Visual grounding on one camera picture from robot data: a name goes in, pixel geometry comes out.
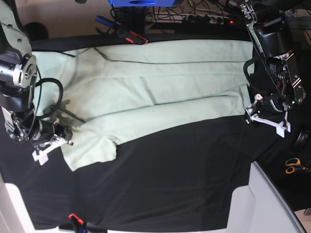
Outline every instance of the blue object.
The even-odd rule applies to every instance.
[[[103,25],[106,25],[109,28],[113,28],[114,22],[112,22],[111,20],[109,20],[109,19],[107,19],[107,18],[105,18],[103,16],[96,16],[95,21],[99,22],[99,23],[101,23]]]
[[[113,6],[173,6],[174,2],[175,0],[113,0]]]

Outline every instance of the scissors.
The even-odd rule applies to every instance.
[[[301,165],[300,159],[298,158],[291,158],[291,159],[286,160],[285,166],[287,166],[287,168],[285,169],[286,174],[292,174],[295,171],[303,171],[303,170],[307,172],[311,172],[310,168],[307,168]]]

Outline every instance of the floor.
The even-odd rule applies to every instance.
[[[95,22],[95,16],[111,18],[111,7],[106,0],[88,0],[86,4],[77,4],[74,0],[16,0],[16,3],[22,23],[44,24],[50,38],[96,34],[96,27],[103,31],[107,28]],[[298,15],[309,14],[301,10]],[[303,212],[298,211],[296,215],[311,233],[311,216],[305,216]]]

